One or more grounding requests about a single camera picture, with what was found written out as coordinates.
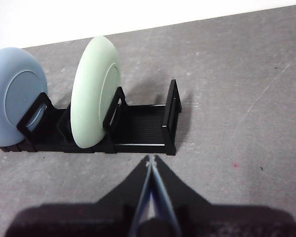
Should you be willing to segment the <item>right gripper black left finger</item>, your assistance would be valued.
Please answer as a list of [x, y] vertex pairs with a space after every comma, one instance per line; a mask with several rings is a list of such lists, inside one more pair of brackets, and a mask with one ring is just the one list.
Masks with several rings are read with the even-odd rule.
[[20, 211], [7, 237], [113, 237], [128, 235], [147, 175], [145, 156], [97, 202], [47, 203]]

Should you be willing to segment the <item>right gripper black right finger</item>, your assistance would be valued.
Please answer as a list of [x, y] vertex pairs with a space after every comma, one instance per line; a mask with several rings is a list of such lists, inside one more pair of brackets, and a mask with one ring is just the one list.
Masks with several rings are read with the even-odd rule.
[[159, 157], [156, 181], [184, 237], [296, 237], [291, 214], [263, 205], [213, 204], [184, 183]]

